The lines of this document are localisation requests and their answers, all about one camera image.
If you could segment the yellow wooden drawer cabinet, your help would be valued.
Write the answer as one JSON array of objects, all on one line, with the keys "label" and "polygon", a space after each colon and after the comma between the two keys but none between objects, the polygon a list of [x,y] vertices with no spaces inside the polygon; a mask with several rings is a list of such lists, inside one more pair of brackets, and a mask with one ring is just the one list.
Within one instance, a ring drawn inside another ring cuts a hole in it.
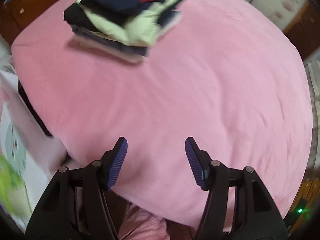
[{"label": "yellow wooden drawer cabinet", "polygon": [[296,197],[287,213],[289,232],[294,232],[311,216],[311,211],[319,197],[319,176],[303,179]]}]

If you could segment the stack of folded clothes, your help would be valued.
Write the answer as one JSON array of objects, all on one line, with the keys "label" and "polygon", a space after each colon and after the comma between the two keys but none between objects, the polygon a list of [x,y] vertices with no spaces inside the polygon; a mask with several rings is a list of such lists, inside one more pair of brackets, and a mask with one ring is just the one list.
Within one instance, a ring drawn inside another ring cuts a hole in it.
[{"label": "stack of folded clothes", "polygon": [[146,58],[156,41],[178,23],[181,13],[177,7],[182,1],[155,2],[137,15],[124,15],[89,8],[76,0],[64,11],[64,20],[83,47],[135,64]]}]

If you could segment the pink plush bed blanket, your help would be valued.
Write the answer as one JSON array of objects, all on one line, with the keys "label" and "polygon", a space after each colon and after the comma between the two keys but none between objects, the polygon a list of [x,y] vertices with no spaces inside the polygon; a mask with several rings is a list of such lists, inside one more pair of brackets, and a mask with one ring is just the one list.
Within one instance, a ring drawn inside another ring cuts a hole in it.
[{"label": "pink plush bed blanket", "polygon": [[182,18],[130,65],[80,46],[59,0],[12,44],[16,73],[36,113],[81,165],[119,137],[128,152],[114,191],[129,202],[196,227],[207,199],[184,150],[228,167],[253,167],[280,213],[301,184],[312,107],[295,46],[244,0],[184,0]]}]

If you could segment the brown wooden headboard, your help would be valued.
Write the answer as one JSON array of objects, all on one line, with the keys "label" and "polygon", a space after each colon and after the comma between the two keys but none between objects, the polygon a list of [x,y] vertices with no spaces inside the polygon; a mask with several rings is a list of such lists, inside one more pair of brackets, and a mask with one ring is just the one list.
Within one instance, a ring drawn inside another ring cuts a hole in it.
[{"label": "brown wooden headboard", "polygon": [[11,45],[15,38],[58,0],[1,0],[1,36]]}]

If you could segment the pink pajama legs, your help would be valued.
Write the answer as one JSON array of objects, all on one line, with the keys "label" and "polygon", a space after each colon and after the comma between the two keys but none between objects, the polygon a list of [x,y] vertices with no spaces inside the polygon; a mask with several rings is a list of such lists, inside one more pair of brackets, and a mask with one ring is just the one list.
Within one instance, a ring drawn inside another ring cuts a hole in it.
[{"label": "pink pajama legs", "polygon": [[193,239],[196,230],[156,216],[132,203],[127,203],[119,229],[119,239],[170,240]]}]

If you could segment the white printed bag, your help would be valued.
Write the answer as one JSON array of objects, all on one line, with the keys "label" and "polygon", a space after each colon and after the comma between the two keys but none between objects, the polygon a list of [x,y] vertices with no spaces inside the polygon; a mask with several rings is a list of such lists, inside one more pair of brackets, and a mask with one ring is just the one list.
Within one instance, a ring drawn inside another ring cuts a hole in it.
[{"label": "white printed bag", "polygon": [[24,231],[67,151],[46,135],[18,92],[10,55],[1,57],[1,208]]}]

